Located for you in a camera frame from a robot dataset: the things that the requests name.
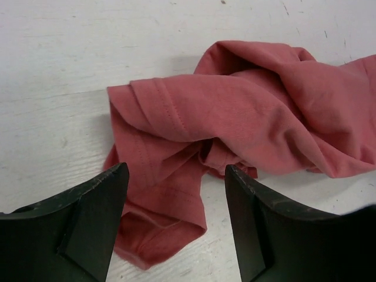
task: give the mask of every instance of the fabric fold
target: fabric fold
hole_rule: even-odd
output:
[[[115,144],[105,168],[126,162],[130,171],[115,250],[142,269],[204,234],[207,172],[348,177],[376,168],[376,56],[330,66],[303,48],[224,41],[192,75],[108,94]]]

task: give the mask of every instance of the crumpled fabric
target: crumpled fabric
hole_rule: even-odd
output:
[[[376,56],[330,66],[303,48],[223,41],[192,75],[108,94],[115,144],[105,169],[130,170],[115,251],[142,269],[205,233],[207,172],[223,177],[235,164],[253,177],[348,177],[376,168]]]

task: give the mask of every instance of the seam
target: seam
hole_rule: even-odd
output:
[[[158,94],[159,94],[159,96],[161,97],[161,99],[162,99],[162,101],[163,101],[164,108],[168,111],[168,108],[167,108],[167,106],[166,106],[166,104],[165,104],[165,99],[163,98],[163,95],[161,95],[161,92],[160,92],[160,90],[159,90],[159,87],[157,86],[156,83],[155,83],[155,85],[156,85],[156,89],[157,89],[157,91],[158,91]],[[174,104],[174,101],[173,101],[173,99],[172,99],[172,97],[171,97],[170,92],[169,92],[168,89],[165,87],[165,85],[163,85],[163,86],[164,86],[164,90],[165,90],[166,94],[167,94],[168,97],[169,97],[169,102],[170,102],[171,105],[173,106],[173,108],[174,108],[174,112],[175,112],[177,118],[179,119],[180,124],[183,126],[184,133],[185,133],[185,134],[188,134],[188,132],[187,132],[187,127],[186,127],[186,125],[184,124],[182,118],[180,117],[180,115],[179,115],[179,113],[178,113],[178,111],[177,111],[177,107],[176,107],[176,105]],[[174,127],[174,129],[177,131],[176,126],[175,126],[175,123],[174,123],[174,120],[172,119],[172,115],[170,114],[169,111],[168,111],[168,113],[169,113],[170,120],[171,120],[172,123],[173,123],[173,127]]]
[[[166,231],[174,231],[177,229],[177,227],[179,226],[179,223],[181,223],[182,221],[179,220],[176,224],[172,225],[171,227],[169,228],[165,228],[165,229],[161,229],[161,231],[157,232],[156,234],[154,234],[154,236],[152,236],[148,241],[144,242],[140,247],[138,247],[138,252],[142,252],[142,249],[144,248],[145,245],[151,243],[154,239],[156,239],[157,237],[160,237],[163,233],[165,233]]]
[[[133,90],[133,95],[134,95],[134,97],[135,97],[136,103],[137,103],[138,107],[140,108],[140,111],[141,111],[143,117],[144,117],[145,120],[149,123],[149,126],[150,126],[151,128],[153,128],[152,123],[150,122],[148,116],[145,114],[145,111],[143,110],[143,107],[141,106],[141,103],[140,103],[139,97],[138,97],[138,95],[136,95],[135,90]]]
[[[137,141],[135,141],[135,143],[136,143],[137,151],[139,152],[141,165],[142,165],[142,167],[145,167],[146,166],[145,165],[145,160],[144,160],[142,152],[141,152],[140,143],[137,142]],[[142,175],[143,175],[143,178],[146,181],[146,185],[147,185],[148,181],[147,181],[147,175],[146,175],[146,171],[145,170],[142,171]]]
[[[188,192],[184,192],[184,191],[181,191],[181,190],[179,190],[179,189],[176,189],[176,188],[169,188],[169,190],[173,190],[175,193],[173,194],[173,193],[171,193],[171,194],[169,194],[168,192],[166,192],[166,191],[164,191],[164,192],[162,192],[162,191],[157,191],[157,193],[158,194],[161,194],[161,195],[165,195],[165,196],[172,196],[172,195],[176,195],[176,194],[178,194],[178,193],[182,193],[182,194],[184,194],[184,195],[186,195],[186,196],[190,196],[190,197],[192,197],[192,198],[194,198],[194,199],[197,199],[197,197],[196,196],[194,196],[194,195],[192,195],[192,194],[190,194],[190,193],[188,193]],[[184,198],[184,199],[182,199],[184,202],[187,202],[187,203],[193,203],[193,201],[191,201],[191,200],[189,200],[189,199],[186,199],[186,198]]]
[[[156,183],[156,179],[155,179],[155,175],[154,175],[154,165],[153,163],[150,161],[150,154],[149,154],[149,151],[147,150],[147,147],[145,145],[145,141],[143,140],[142,136],[140,135],[140,139],[141,139],[141,142],[143,144],[143,147],[145,149],[145,153],[146,153],[146,157],[147,157],[147,160],[149,162],[149,166],[150,166],[150,170],[152,171],[151,175],[152,175],[152,179],[153,179],[153,184],[152,185],[155,185]]]

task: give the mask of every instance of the white table surface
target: white table surface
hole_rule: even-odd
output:
[[[113,139],[105,87],[192,73],[215,41],[284,42],[341,64],[376,53],[375,0],[1,0],[0,210],[99,173]],[[328,212],[376,202],[376,172],[349,179],[261,174]],[[116,255],[108,281],[240,281],[222,181],[202,185],[208,232],[140,271]]]

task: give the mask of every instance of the scratch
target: scratch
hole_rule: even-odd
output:
[[[66,19],[58,19],[58,18],[33,18],[33,19],[53,19],[56,21],[66,21]]]
[[[221,240],[220,238],[215,239],[214,241],[208,243],[207,245],[210,246],[210,245],[212,245],[212,244],[214,244],[214,243],[217,243],[217,242],[220,241],[220,240]]]
[[[62,143],[62,148],[65,148],[67,144],[68,144],[68,140],[67,140],[67,138],[64,137],[63,143]]]
[[[183,271],[182,273],[180,273],[180,277],[184,277],[184,276],[188,275],[191,272],[192,272],[192,269],[187,269],[187,270]]]
[[[120,11],[129,11],[129,9],[104,9],[104,12],[120,12]]]
[[[136,17],[132,17],[132,18],[118,18],[118,19],[121,19],[122,21],[129,21],[130,19],[150,19],[149,16],[136,16]]]
[[[92,78],[92,77],[94,77],[94,75],[80,76],[81,79],[83,79],[83,78]]]
[[[238,28],[216,28],[216,31],[236,31]]]
[[[288,202],[291,202],[291,199],[280,199],[280,200],[272,201],[272,202],[271,202],[271,205],[272,205],[273,207],[275,207],[275,206],[278,205],[278,204],[288,203]]]
[[[287,14],[288,16],[290,16],[290,14],[288,13],[288,10],[287,10],[286,5],[284,4],[284,2],[282,2],[282,5],[283,5],[284,9],[286,10],[286,14]]]

